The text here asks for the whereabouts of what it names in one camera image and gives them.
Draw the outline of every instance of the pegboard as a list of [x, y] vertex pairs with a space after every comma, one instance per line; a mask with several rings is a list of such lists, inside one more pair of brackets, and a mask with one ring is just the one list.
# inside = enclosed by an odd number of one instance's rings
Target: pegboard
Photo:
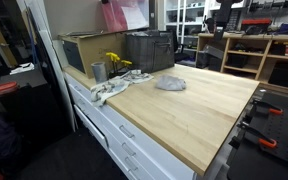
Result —
[[[216, 22], [216, 15], [217, 15], [217, 12], [214, 11], [213, 18], [214, 18], [215, 22]], [[230, 18], [229, 18], [229, 22], [227, 23], [226, 28], [225, 28], [225, 31], [237, 30], [240, 16], [241, 16], [240, 10], [232, 10]]]
[[270, 114], [263, 129], [263, 134], [277, 141], [275, 149], [260, 146], [261, 149], [275, 157], [288, 162], [288, 109], [282, 115]]

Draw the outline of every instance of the wooden countertop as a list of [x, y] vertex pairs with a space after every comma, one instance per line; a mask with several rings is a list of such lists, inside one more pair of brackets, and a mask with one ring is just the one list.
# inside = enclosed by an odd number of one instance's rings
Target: wooden countertop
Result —
[[[87, 88], [94, 84], [73, 70], [65, 69]], [[164, 74], [184, 79], [187, 89], [156, 89]], [[107, 104], [203, 176], [259, 82], [181, 65], [153, 75]]]
[[[200, 33], [199, 37], [212, 38], [214, 34]], [[234, 34], [225, 32], [223, 38], [232, 38], [232, 39], [251, 39], [251, 40], [287, 40], [288, 35], [242, 35], [242, 34]]]

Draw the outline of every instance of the white wall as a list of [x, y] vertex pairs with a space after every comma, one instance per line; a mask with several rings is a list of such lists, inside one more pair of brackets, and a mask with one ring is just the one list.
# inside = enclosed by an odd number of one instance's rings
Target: white wall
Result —
[[45, 0], [52, 39], [59, 34], [107, 30], [99, 0]]

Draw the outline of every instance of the white cabinet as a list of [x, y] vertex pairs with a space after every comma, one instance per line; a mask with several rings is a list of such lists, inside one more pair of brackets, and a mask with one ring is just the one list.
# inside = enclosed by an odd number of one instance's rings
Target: white cabinet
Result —
[[191, 168], [110, 106], [92, 106], [90, 91], [70, 75], [66, 80], [76, 114], [129, 179], [193, 179]]

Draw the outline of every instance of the red tool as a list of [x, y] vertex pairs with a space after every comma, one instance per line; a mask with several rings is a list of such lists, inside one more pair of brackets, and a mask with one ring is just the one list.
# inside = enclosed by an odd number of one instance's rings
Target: red tool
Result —
[[268, 112], [276, 114], [276, 115], [283, 114], [283, 109], [273, 106], [272, 104], [261, 101], [259, 99], [254, 99], [252, 104], [255, 105], [255, 107], [260, 106], [260, 107], [268, 108]]
[[260, 145], [265, 146], [267, 148], [271, 148], [271, 149], [276, 148], [277, 142], [274, 139], [266, 137], [264, 134], [262, 134], [258, 130], [250, 127], [248, 123], [242, 121], [240, 124], [237, 125], [237, 127], [244, 129], [246, 132], [249, 132], [256, 137], [259, 137], [258, 142], [260, 143]]
[[15, 92], [18, 89], [18, 84], [15, 81], [0, 84], [0, 95]]

